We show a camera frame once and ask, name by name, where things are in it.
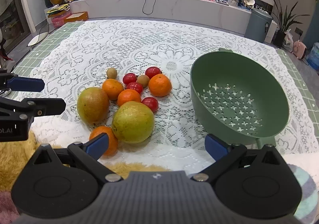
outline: green colander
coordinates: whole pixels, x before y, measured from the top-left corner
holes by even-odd
[[[232,51],[212,52],[194,62],[190,79],[195,115],[207,132],[228,144],[276,145],[289,106],[265,68]]]

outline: gray trash bin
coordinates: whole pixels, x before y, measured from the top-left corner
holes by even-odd
[[[267,12],[252,9],[245,37],[264,43],[271,23],[272,17]]]

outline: white lace tablecloth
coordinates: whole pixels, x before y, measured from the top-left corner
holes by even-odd
[[[92,128],[78,117],[76,103],[80,92],[90,86],[101,86],[109,67],[116,68],[118,79],[122,80],[128,72],[143,74],[149,66],[158,66],[171,79],[173,90],[169,96],[158,99],[160,109],[151,137],[137,145],[122,144],[115,156],[102,161],[143,162],[194,173],[214,160],[205,151],[206,133],[194,115],[189,74],[196,58],[219,48],[253,59],[282,85],[289,101],[290,118],[286,128],[276,136],[279,152],[319,151],[304,100],[275,49],[197,26],[146,20],[86,21],[32,70],[31,77],[42,78],[45,89],[41,93],[21,92],[17,100],[63,98],[67,106],[62,115],[35,119],[32,129],[38,141],[64,147],[74,141],[86,142]],[[142,96],[150,96],[148,89]],[[115,103],[111,103],[106,125],[111,125],[116,110]]]

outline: glass door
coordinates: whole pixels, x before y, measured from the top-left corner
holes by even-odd
[[[0,46],[8,54],[30,33],[21,0],[0,0]]]

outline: red tomato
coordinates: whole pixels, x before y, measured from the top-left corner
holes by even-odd
[[[145,75],[148,76],[150,79],[157,75],[157,74],[161,74],[161,70],[158,67],[149,67],[146,71],[145,71]]]
[[[146,105],[148,108],[152,110],[153,113],[159,108],[159,103],[154,97],[146,97],[142,100],[142,104]]]
[[[140,83],[137,82],[131,82],[126,86],[126,89],[133,89],[137,91],[139,94],[143,92],[143,86]]]
[[[123,77],[123,83],[125,85],[130,84],[131,82],[136,82],[137,80],[137,76],[134,73],[127,73],[124,77]]]

